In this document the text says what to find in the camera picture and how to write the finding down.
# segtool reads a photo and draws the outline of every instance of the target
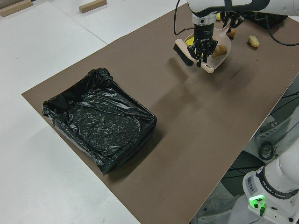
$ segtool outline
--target dustpan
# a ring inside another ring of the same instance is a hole
[[[211,55],[207,58],[207,62],[201,62],[201,67],[208,73],[213,73],[216,68],[218,68],[221,63],[225,60],[231,50],[231,41],[227,36],[226,32],[228,31],[229,24],[223,29],[214,28],[213,39],[218,41],[218,45],[223,45],[227,53],[217,57],[212,57]],[[193,33],[189,35],[184,41],[182,39],[177,39],[175,41],[176,45],[181,49],[181,51],[188,57],[191,61],[196,62],[194,58],[191,57],[186,44],[186,41],[193,38]]]

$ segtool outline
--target trash bag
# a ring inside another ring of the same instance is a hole
[[[103,175],[135,155],[157,123],[104,68],[91,70],[71,88],[45,101],[43,115],[93,159]]]

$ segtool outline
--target plastic sheet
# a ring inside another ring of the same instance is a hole
[[[43,115],[92,158],[103,175],[136,154],[157,122],[104,68],[91,70],[71,88],[45,101]]]

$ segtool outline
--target brown paper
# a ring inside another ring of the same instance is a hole
[[[178,30],[192,26],[191,17],[187,5],[180,7]],[[258,38],[257,50],[249,35]],[[287,19],[274,35],[296,42],[299,24]],[[249,21],[213,74],[185,66],[172,49],[176,38],[170,12],[23,93],[41,114],[43,101],[104,67],[157,116],[143,150],[104,177],[62,136],[142,224],[187,224],[299,71],[299,48],[275,43]]]

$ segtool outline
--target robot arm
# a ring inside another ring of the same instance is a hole
[[[207,62],[207,57],[213,54],[217,46],[217,41],[213,40],[217,12],[256,11],[299,15],[299,0],[188,0],[188,5],[193,13],[194,23],[194,43],[188,47],[188,51],[198,67],[201,59]]]

